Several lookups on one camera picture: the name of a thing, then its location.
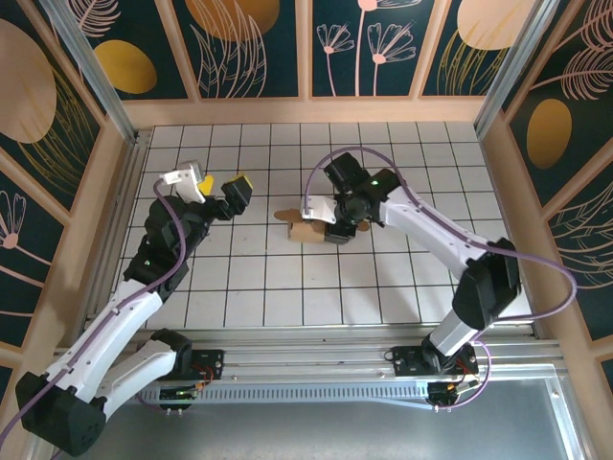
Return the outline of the brown cardboard paper box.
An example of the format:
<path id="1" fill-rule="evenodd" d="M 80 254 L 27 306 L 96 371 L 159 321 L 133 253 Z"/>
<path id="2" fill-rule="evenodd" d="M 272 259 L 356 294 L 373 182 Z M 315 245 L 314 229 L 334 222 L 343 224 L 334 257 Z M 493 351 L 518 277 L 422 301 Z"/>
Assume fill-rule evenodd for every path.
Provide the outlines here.
<path id="1" fill-rule="evenodd" d="M 358 232 L 370 229 L 367 220 L 353 222 L 337 219 L 326 222 L 320 219 L 304 219 L 298 209 L 276 211 L 274 218 L 287 224 L 288 239 L 299 243 L 333 243 L 346 244 L 355 238 Z"/>

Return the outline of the aluminium frame post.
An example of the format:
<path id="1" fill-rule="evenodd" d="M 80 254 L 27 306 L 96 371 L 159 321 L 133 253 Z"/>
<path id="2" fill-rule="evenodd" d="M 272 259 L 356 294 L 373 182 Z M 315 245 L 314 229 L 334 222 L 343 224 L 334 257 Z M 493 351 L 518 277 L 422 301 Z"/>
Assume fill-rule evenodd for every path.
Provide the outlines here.
<path id="1" fill-rule="evenodd" d="M 516 40 L 510 46 L 502 65 L 491 84 L 486 98 L 475 118 L 473 127 L 479 142 L 482 142 L 510 94 L 513 85 L 532 58 L 542 36 L 552 24 L 556 13 L 564 11 L 567 0 L 535 0 Z"/>
<path id="2" fill-rule="evenodd" d="M 40 3 L 57 27 L 59 36 L 66 44 L 71 56 L 80 65 L 83 75 L 91 84 L 123 139 L 128 144 L 135 145 L 137 129 L 130 122 L 121 99 L 110 84 L 93 48 L 80 30 L 66 2 L 64 0 L 40 0 Z"/>

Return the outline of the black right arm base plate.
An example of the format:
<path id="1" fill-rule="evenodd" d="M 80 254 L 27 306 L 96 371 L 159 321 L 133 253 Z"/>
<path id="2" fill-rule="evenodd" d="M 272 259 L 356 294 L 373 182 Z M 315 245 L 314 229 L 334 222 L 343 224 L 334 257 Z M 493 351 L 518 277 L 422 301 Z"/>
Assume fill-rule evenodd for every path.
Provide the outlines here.
<path id="1" fill-rule="evenodd" d="M 452 356 L 444 356 L 434 348 L 424 346 L 398 346 L 391 352 L 397 377 L 461 377 L 479 373 L 475 350 L 470 344 L 465 344 Z"/>

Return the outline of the aluminium cross rail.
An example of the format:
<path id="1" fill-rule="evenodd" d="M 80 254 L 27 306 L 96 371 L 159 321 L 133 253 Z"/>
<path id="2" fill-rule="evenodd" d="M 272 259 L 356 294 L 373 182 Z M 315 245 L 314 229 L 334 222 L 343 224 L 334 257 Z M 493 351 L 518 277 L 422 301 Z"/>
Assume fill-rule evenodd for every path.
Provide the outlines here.
<path id="1" fill-rule="evenodd" d="M 392 350 L 418 346 L 430 325 L 344 325 L 253 327 L 183 330 L 181 335 L 199 350 L 224 353 L 222 381 L 238 383 L 391 380 Z M 48 372 L 68 375 L 71 384 L 97 386 L 116 363 L 131 357 L 150 330 L 125 333 L 104 327 L 86 331 L 69 348 L 56 353 Z M 507 372 L 563 368 L 560 345 L 537 339 L 529 326 L 497 326 L 475 346 L 481 366 L 490 362 L 494 378 Z"/>

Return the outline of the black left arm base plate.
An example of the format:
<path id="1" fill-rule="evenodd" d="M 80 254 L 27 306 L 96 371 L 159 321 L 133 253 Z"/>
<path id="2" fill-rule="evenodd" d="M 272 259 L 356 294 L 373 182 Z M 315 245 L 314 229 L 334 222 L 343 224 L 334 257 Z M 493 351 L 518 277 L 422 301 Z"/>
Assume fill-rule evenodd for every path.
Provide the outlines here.
<path id="1" fill-rule="evenodd" d="M 193 350 L 190 368 L 191 380 L 210 382 L 220 380 L 224 370 L 222 350 Z"/>

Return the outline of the aluminium side rail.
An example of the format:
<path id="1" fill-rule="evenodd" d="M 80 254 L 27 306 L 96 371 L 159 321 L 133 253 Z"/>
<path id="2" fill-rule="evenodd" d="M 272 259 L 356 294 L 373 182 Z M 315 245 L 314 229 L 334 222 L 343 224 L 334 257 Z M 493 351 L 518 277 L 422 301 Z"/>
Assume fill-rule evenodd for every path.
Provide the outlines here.
<path id="1" fill-rule="evenodd" d="M 75 335 L 80 334 L 88 321 L 104 307 L 115 286 L 116 271 L 121 265 L 125 235 L 128 232 L 128 219 L 145 165 L 151 134 L 151 129 L 140 129 L 135 141 L 122 149 L 123 156 L 109 186 L 107 206 L 99 226 L 101 235 L 88 261 L 88 278 L 81 297 Z"/>

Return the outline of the grey metal sheet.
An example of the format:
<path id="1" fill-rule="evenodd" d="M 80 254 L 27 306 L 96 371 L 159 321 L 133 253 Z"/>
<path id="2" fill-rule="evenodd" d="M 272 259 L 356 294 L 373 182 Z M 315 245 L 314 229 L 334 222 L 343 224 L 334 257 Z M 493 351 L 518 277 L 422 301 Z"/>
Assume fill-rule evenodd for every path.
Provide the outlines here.
<path id="1" fill-rule="evenodd" d="M 587 460 L 542 379 L 498 380 L 451 411 L 381 402 L 198 405 L 118 411 L 79 457 L 34 460 Z"/>

